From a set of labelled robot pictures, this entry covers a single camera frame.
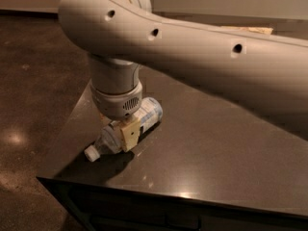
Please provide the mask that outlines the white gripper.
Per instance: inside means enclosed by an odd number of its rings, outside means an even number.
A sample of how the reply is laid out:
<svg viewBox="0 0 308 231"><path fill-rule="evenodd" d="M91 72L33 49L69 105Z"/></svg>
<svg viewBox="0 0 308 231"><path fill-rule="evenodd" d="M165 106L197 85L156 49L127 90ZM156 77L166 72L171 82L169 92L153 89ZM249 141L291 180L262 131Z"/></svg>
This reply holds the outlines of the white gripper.
<svg viewBox="0 0 308 231"><path fill-rule="evenodd" d="M142 85L137 85L130 91L123 94L107 94L90 84L91 97L98 111L111 120L123 120L120 125L120 132L123 141L123 150L125 152L133 149L140 136L141 121L132 115L141 106Z"/></svg>

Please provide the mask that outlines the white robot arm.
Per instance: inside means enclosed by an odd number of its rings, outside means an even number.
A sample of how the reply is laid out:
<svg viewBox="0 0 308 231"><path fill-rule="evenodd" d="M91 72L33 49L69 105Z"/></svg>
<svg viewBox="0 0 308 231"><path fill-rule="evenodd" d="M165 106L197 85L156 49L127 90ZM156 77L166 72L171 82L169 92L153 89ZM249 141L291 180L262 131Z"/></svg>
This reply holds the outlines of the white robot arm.
<svg viewBox="0 0 308 231"><path fill-rule="evenodd" d="M296 38L168 19L149 0L61 0L65 35L89 57L93 101L125 119L141 105L140 65L308 131L308 45Z"/></svg>

